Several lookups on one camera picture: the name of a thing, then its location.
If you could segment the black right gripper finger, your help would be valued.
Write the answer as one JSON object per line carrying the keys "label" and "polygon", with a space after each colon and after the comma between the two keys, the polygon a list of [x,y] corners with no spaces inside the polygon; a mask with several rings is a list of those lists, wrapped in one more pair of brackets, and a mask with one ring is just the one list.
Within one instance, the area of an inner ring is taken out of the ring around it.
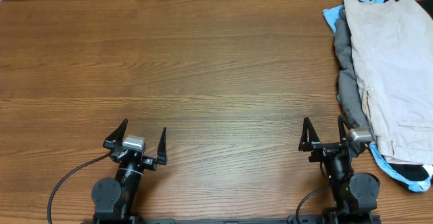
{"label": "black right gripper finger", "polygon": [[317,135],[310,118],[305,117],[303,120],[300,144],[313,144],[319,142],[319,136]]}
{"label": "black right gripper finger", "polygon": [[339,129],[339,136],[340,141],[346,140],[346,130],[352,129],[352,124],[348,121],[347,117],[345,115],[339,115],[338,117],[338,129]]}

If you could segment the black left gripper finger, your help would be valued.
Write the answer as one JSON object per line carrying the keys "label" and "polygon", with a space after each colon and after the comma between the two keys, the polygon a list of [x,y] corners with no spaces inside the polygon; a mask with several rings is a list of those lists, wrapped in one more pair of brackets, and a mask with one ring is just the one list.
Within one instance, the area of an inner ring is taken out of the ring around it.
{"label": "black left gripper finger", "polygon": [[163,128],[163,131],[162,131],[162,134],[160,137],[160,142],[158,144],[157,159],[167,159],[167,156],[166,156],[166,127]]}
{"label": "black left gripper finger", "polygon": [[124,138],[124,134],[126,132],[128,125],[128,119],[125,118],[121,124],[112,132],[110,133],[104,143],[105,144],[121,144]]}

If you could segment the beige shorts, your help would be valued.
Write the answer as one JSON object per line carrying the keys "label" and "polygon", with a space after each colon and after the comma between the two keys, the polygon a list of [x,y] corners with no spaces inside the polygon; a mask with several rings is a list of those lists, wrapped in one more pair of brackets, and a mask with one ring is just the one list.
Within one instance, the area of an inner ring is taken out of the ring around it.
{"label": "beige shorts", "polygon": [[432,18],[416,0],[344,0],[359,95],[387,162],[432,163]]}

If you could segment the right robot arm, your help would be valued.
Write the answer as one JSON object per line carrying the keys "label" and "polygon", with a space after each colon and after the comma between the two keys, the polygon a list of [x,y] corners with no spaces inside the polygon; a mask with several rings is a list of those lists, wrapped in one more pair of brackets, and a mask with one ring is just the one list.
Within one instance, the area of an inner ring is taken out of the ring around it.
{"label": "right robot arm", "polygon": [[[338,117],[339,141],[322,143],[311,120],[303,120],[298,150],[309,152],[310,162],[318,162],[328,184],[307,194],[296,207],[293,223],[380,223],[372,211],[377,208],[380,180],[370,173],[355,173],[353,158],[362,154],[372,141],[367,129],[353,127],[344,116]],[[320,215],[301,215],[302,205],[312,196],[331,190],[334,206]]]}

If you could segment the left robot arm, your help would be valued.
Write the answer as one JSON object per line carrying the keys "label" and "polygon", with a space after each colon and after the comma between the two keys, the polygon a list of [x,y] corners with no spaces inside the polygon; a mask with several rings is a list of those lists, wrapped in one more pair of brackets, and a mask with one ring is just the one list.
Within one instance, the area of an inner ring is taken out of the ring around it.
{"label": "left robot arm", "polygon": [[162,130],[157,157],[144,154],[145,139],[125,135],[128,120],[110,133],[103,142],[109,150],[108,158],[118,164],[114,177],[100,179],[91,192],[95,205],[93,223],[139,223],[141,217],[133,213],[139,184],[144,171],[155,171],[158,165],[168,162],[166,129]]}

